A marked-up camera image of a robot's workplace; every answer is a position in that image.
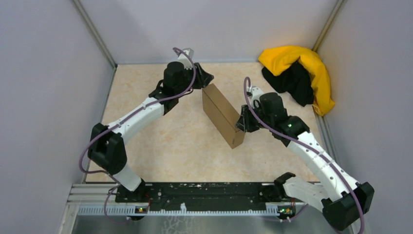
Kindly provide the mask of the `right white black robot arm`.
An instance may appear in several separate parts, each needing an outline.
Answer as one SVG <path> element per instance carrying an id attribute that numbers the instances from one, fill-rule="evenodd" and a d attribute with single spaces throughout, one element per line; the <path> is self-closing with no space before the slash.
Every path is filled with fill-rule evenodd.
<path id="1" fill-rule="evenodd" d="M 346 173 L 321 147 L 310 128 L 298 116 L 290 116 L 282 98 L 275 92 L 264 93 L 251 87 L 245 93 L 236 127 L 246 133 L 268 129 L 272 136 L 298 155 L 320 184 L 307 182 L 293 173 L 275 179 L 274 194 L 280 201 L 297 198 L 322 212 L 337 231 L 344 231 L 355 221 L 364 230 L 364 215 L 374 196 L 370 183 L 360 183 Z"/>

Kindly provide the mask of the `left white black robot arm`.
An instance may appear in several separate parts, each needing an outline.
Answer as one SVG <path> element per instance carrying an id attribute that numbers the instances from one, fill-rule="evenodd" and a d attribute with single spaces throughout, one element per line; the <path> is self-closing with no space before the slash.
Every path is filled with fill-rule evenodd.
<path id="1" fill-rule="evenodd" d="M 126 144 L 148 124 L 166 115 L 180 97 L 207 87 L 213 79 L 199 63 L 194 68 L 185 68 L 177 61 L 168 63 L 163 79 L 141 105 L 108 125 L 98 123 L 93 127 L 87 157 L 127 189 L 129 198 L 143 200 L 145 182 L 127 164 Z"/>

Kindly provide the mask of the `brown cardboard box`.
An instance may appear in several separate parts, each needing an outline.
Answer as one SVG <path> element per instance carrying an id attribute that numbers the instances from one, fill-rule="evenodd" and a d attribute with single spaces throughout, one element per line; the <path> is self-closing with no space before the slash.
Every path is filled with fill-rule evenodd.
<path id="1" fill-rule="evenodd" d="M 245 132 L 236 127 L 240 114 L 215 84 L 202 89 L 203 110 L 231 149 L 240 146 Z"/>

